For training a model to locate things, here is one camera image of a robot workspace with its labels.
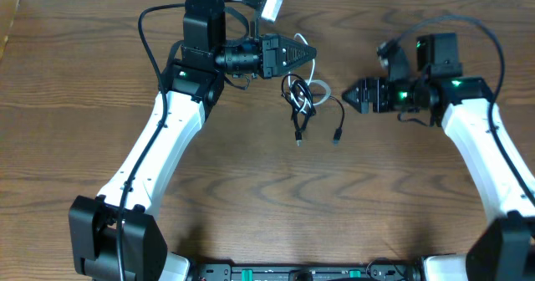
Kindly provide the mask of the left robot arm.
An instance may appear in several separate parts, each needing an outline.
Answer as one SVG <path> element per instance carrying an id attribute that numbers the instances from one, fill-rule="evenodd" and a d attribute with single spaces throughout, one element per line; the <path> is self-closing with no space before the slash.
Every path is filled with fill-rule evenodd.
<path id="1" fill-rule="evenodd" d="M 287 75 L 316 56 L 315 48 L 279 34 L 262 34 L 283 0 L 185 0 L 183 37 L 156 68 L 151 116 L 120 169 L 95 197 L 69 209 L 78 274 L 94 280 L 186 280 L 187 258 L 172 253 L 157 225 L 166 188 L 186 147 L 205 124 L 222 91 L 238 77 Z"/>

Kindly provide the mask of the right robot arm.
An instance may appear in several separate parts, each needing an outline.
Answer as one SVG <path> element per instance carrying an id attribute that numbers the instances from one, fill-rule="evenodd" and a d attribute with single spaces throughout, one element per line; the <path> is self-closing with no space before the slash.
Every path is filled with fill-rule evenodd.
<path id="1" fill-rule="evenodd" d="M 385 77 L 359 79 L 342 98 L 360 114 L 428 110 L 461 153 L 487 218 L 487 229 L 466 254 L 427 256 L 408 280 L 532 280 L 534 176 L 507 133 L 494 94 L 479 76 L 466 77 L 454 33 L 420 36 L 419 77 L 410 77 L 399 44 L 382 44 Z"/>

